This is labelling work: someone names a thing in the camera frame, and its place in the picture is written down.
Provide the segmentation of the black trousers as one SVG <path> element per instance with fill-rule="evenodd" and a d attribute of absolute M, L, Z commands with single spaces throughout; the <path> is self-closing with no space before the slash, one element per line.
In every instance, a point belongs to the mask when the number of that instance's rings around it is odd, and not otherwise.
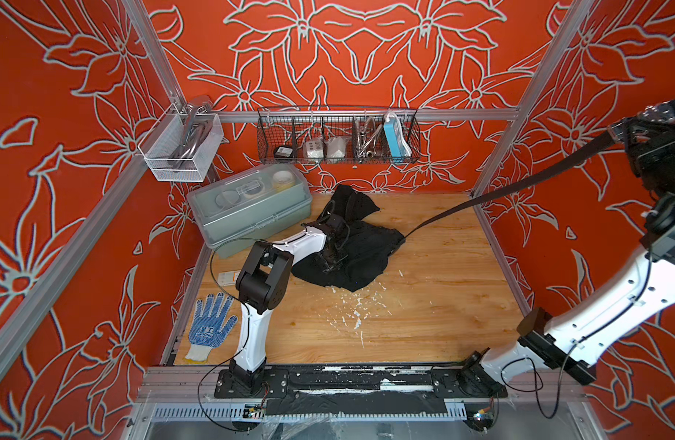
<path fill-rule="evenodd" d="M 372 225 L 365 218 L 378 212 L 372 199 L 349 185 L 337 185 L 318 216 L 333 228 L 335 236 L 348 234 L 348 257 L 338 271 L 322 273 L 318 253 L 293 264 L 291 273 L 300 280 L 322 287 L 347 289 L 352 293 L 371 284 L 388 266 L 389 258 L 405 242 L 393 228 Z"/>

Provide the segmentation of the black leather belt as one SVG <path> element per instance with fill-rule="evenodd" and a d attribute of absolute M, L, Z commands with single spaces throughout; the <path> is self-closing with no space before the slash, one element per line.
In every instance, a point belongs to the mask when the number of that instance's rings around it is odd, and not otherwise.
<path fill-rule="evenodd" d="M 539 183 L 544 183 L 548 180 L 551 180 L 560 174 L 581 165 L 583 162 L 590 160 L 594 156 L 601 154 L 601 152 L 604 150 L 608 150 L 609 148 L 618 144 L 619 139 L 614 137 L 614 135 L 612 135 L 610 132 L 606 131 L 592 139 L 592 141 L 585 144 L 583 147 L 576 150 L 574 153 L 566 157 L 566 159 L 551 165 L 550 167 L 542 170 L 542 172 L 537 172 L 520 181 L 517 181 L 516 183 L 512 183 L 489 193 L 487 192 L 487 194 L 482 194 L 479 197 L 469 199 L 465 203 L 456 205 L 440 214 L 437 214 L 436 216 L 428 218 L 427 220 L 423 221 L 423 223 L 414 228 L 410 233 L 408 233 L 405 238 L 409 238 L 410 235 L 414 234 L 421 228 L 427 227 L 432 223 L 436 223 L 437 221 L 442 220 L 448 216 L 452 216 L 460 211 L 473 208 L 477 205 L 492 202 L 506 195 L 518 193 L 524 189 L 538 185 Z"/>

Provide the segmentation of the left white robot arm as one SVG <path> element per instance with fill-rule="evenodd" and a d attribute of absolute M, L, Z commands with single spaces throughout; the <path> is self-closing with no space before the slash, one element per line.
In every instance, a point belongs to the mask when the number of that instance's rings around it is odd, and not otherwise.
<path fill-rule="evenodd" d="M 315 257 L 320 271 L 337 270 L 346 258 L 343 247 L 349 235 L 343 216 L 326 213 L 289 238 L 253 245 L 236 280 L 242 323 L 238 350 L 229 361 L 230 373 L 244 386 L 257 387 L 262 381 L 269 323 L 286 295 L 293 265 Z"/>

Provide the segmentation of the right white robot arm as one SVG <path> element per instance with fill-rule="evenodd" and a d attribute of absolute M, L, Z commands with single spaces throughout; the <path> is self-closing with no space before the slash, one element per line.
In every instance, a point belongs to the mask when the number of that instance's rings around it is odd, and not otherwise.
<path fill-rule="evenodd" d="M 492 202 L 543 183 L 615 144 L 623 145 L 634 175 L 657 196 L 645 216 L 641 249 L 605 285 L 566 313 L 536 308 L 524 317 L 518 339 L 474 353 L 459 374 L 461 387 L 493 395 L 510 379 L 537 369 L 567 373 L 581 385 L 595 381 L 605 350 L 675 304 L 675 100 L 648 106 L 610 126 L 559 163 L 471 201 Z"/>

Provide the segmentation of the white power adapter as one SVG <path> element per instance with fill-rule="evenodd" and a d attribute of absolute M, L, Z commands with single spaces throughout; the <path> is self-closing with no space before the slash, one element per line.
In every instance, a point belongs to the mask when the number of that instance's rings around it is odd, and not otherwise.
<path fill-rule="evenodd" d="M 309 161 L 322 161 L 324 159 L 324 141 L 320 137 L 308 139 L 302 143 L 302 154 Z"/>

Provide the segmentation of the grey plastic storage box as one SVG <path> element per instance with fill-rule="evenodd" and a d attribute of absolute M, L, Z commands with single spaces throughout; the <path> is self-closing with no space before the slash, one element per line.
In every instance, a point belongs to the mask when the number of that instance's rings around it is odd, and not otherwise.
<path fill-rule="evenodd" d="M 295 185 L 276 192 L 271 178 L 280 170 L 293 172 Z M 273 164 L 194 190 L 187 201 L 207 247 L 227 259 L 308 218 L 313 196 L 295 167 Z"/>

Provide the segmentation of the metal tongs in basket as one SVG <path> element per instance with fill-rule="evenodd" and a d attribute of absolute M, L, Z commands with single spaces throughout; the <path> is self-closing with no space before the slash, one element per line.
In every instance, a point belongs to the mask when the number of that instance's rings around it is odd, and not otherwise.
<path fill-rule="evenodd" d="M 375 117 L 366 117 L 354 123 L 355 156 L 360 160 L 373 160 L 383 156 L 381 146 L 382 124 Z"/>

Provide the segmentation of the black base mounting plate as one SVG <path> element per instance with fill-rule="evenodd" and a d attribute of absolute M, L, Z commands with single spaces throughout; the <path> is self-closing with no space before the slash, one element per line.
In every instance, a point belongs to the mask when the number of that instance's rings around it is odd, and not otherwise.
<path fill-rule="evenodd" d="M 228 368 L 214 381 L 216 399 L 255 399 L 270 414 L 303 412 L 404 413 L 444 409 L 445 403 L 475 410 L 508 397 L 505 387 L 480 366 L 436 364 L 274 364 L 260 385 L 244 386 Z"/>

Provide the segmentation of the blue white work glove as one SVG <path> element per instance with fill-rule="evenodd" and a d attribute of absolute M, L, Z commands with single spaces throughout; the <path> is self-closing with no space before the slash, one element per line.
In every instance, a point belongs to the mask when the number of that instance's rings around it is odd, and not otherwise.
<path fill-rule="evenodd" d="M 238 323 L 230 311 L 235 300 L 225 293 L 209 294 L 195 303 L 191 329 L 188 332 L 190 348 L 185 359 L 204 362 L 212 350 L 225 343 Z"/>

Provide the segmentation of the metal utensils in white basket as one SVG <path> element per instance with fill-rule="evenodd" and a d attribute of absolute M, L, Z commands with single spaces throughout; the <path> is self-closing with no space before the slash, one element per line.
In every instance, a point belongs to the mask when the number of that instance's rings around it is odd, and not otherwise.
<path fill-rule="evenodd" d="M 173 169 L 181 169 L 185 161 L 190 160 L 196 154 L 196 150 L 205 141 L 212 128 L 209 120 L 200 118 L 212 109 L 210 102 L 203 104 L 188 104 L 188 115 L 181 135 L 181 144 L 170 154 L 170 166 Z"/>

